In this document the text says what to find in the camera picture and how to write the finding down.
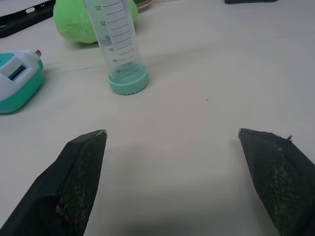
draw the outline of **plastic measuring tube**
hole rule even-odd
[[[122,95],[141,91],[148,84],[130,13],[129,0],[84,0],[114,92]]]

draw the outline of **green tennis ball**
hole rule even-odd
[[[138,8],[129,0],[133,21],[138,16]],[[57,0],[54,20],[59,33],[73,42],[94,43],[97,41],[83,0]]]

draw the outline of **white table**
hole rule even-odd
[[[86,236],[277,236],[237,133],[293,135],[315,161],[314,8],[156,4],[137,27],[151,81],[131,96],[111,91],[97,45],[66,42],[53,19],[0,39],[0,51],[40,49],[45,73],[24,108],[0,116],[0,225],[69,140],[106,129]]]

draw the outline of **table surface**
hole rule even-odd
[[[151,80],[131,96],[110,89],[97,44],[65,41],[52,18],[0,39],[3,52],[40,49],[45,76],[0,116],[0,225],[69,140],[106,129],[86,236],[278,236],[237,133],[293,135],[315,161],[314,7],[155,4],[136,26]]]

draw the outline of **black object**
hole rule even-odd
[[[281,236],[315,236],[315,165],[291,142],[240,129],[257,194]]]
[[[33,6],[34,11],[27,13],[26,10],[18,11],[0,17],[0,38],[8,37],[16,32],[24,30],[32,25],[44,21],[53,16],[56,1],[49,0]]]
[[[275,2],[278,0],[225,0],[226,4],[238,4],[238,3],[256,3],[256,2]]]
[[[0,236],[83,236],[97,193],[105,130],[70,141],[32,184]]]

